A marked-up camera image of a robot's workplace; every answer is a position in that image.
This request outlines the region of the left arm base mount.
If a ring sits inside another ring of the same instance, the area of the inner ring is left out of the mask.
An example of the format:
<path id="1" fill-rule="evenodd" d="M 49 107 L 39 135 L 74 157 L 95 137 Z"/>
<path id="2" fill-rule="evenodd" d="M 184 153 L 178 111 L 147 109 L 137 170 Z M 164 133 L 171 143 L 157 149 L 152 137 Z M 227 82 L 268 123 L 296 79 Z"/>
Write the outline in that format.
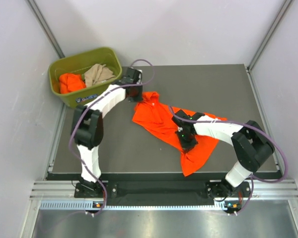
<path id="1" fill-rule="evenodd" d="M 86 180 L 79 181 L 75 185 L 75 198 L 104 198 L 105 191 L 100 183 Z"/>

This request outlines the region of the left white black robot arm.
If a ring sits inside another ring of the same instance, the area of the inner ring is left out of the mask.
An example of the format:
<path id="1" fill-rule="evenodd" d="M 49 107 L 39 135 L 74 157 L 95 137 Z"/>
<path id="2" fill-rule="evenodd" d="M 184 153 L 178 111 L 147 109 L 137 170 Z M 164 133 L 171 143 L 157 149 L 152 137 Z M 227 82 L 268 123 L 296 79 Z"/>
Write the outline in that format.
<path id="1" fill-rule="evenodd" d="M 103 190 L 102 183 L 98 181 L 101 176 L 98 149 L 104 136 L 103 120 L 125 99 L 142 101 L 142 93 L 142 84 L 113 84 L 96 99 L 84 106 L 77 106 L 74 111 L 69 148 L 75 144 L 78 149 L 74 155 L 81 162 L 81 177 L 87 182 L 85 190 L 91 196 L 99 196 Z"/>

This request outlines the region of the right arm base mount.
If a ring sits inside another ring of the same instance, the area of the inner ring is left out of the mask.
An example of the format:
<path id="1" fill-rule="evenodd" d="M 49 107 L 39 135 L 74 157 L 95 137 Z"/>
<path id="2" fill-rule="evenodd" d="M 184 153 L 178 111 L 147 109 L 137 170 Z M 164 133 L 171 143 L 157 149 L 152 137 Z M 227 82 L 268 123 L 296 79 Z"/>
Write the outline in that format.
<path id="1" fill-rule="evenodd" d="M 250 196 L 251 188 L 247 181 L 233 187 L 226 180 L 208 181 L 205 183 L 208 198 L 221 201 L 224 198 L 246 198 Z"/>

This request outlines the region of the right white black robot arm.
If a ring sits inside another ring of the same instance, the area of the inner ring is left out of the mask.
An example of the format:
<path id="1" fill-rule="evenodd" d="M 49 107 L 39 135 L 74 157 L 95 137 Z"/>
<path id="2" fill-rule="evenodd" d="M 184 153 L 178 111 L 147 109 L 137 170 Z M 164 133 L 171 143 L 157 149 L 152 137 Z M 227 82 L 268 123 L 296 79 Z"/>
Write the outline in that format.
<path id="1" fill-rule="evenodd" d="M 234 148 L 237 162 L 219 184 L 227 196 L 238 193 L 241 183 L 257 172 L 275 151 L 272 142 L 262 135 L 261 127 L 252 120 L 238 125 L 203 113 L 190 116 L 179 110 L 172 121 L 177 125 L 175 133 L 185 153 L 198 145 L 198 136 L 217 139 Z"/>

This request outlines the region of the orange t-shirt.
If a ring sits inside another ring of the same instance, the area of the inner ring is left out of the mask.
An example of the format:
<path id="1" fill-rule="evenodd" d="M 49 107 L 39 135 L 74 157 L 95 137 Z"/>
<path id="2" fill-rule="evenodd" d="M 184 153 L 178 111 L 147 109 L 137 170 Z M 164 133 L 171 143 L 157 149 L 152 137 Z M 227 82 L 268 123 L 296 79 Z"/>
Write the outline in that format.
<path id="1" fill-rule="evenodd" d="M 184 153 L 175 134 L 177 125 L 172 121 L 172 114 L 166 104 L 159 101 L 157 92 L 144 92 L 143 101 L 135 106 L 132 121 L 153 136 L 180 151 L 180 163 L 184 176 L 198 171 L 209 159 L 219 140 L 208 136 L 196 136 L 197 146 Z"/>

